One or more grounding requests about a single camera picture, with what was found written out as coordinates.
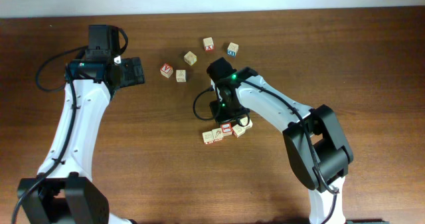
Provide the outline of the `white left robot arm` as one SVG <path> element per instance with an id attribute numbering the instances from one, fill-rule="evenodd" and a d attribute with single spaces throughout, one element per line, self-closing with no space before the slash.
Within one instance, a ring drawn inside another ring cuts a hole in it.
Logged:
<path id="1" fill-rule="evenodd" d="M 92 182 L 92 158 L 102 116 L 125 87 L 143 84 L 138 57 L 122 58 L 124 30 L 90 25 L 88 45 L 65 66 L 64 106 L 50 150 L 34 178 L 23 178 L 11 221 L 22 209 L 30 223 L 131 223 L 110 211 Z"/>

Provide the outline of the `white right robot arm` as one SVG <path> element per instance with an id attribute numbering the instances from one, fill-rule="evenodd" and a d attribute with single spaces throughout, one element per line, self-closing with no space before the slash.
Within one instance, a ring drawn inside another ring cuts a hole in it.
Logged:
<path id="1" fill-rule="evenodd" d="M 242 124 L 255 112 L 282 133 L 290 167 L 309 191 L 310 223 L 346 223 L 343 184 L 353 151 L 334 111 L 301 104 L 270 86 L 254 69 L 236 70 L 224 58 L 207 68 L 218 124 Z"/>

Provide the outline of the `wooden block elephant 5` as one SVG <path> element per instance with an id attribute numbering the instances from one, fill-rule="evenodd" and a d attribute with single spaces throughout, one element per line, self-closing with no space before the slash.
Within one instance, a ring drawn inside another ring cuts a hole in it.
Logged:
<path id="1" fill-rule="evenodd" d="M 245 131 L 246 131 L 245 127 L 242 127 L 238 124 L 236 124 L 232 127 L 232 133 L 237 138 L 239 138 L 241 135 L 243 135 L 245 133 Z"/>

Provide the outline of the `wooden block red E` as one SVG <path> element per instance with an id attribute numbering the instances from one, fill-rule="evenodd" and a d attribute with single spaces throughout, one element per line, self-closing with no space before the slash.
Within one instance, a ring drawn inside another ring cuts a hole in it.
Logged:
<path id="1" fill-rule="evenodd" d="M 203 143 L 206 144 L 206 145 L 212 144 L 214 142 L 214 137 L 213 137 L 212 131 L 203 132 L 202 137 L 203 137 Z"/>

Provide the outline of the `wooden block red I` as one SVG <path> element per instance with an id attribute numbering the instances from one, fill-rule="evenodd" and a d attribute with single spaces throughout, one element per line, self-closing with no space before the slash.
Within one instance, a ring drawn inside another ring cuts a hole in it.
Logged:
<path id="1" fill-rule="evenodd" d="M 220 125 L 221 130 L 222 130 L 222 135 L 223 136 L 229 136 L 232 135 L 233 130 L 232 130 L 232 124 L 230 122 L 228 123 L 223 123 Z"/>

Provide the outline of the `wooden block red 9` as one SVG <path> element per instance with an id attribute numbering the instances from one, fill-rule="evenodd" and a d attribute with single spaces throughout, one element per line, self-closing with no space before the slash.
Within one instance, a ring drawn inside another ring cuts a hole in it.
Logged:
<path id="1" fill-rule="evenodd" d="M 215 128 L 212 130 L 212 135 L 213 135 L 213 141 L 214 142 L 218 142 L 223 140 L 224 135 L 222 133 L 222 129 L 221 128 Z"/>

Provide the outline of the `wooden block green 2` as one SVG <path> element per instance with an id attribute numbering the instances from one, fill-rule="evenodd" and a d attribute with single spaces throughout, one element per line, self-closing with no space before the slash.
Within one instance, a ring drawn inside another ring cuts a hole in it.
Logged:
<path id="1" fill-rule="evenodd" d="M 240 126 L 244 129 L 250 129 L 251 127 L 253 127 L 253 123 L 251 119 L 246 116 L 240 119 Z"/>

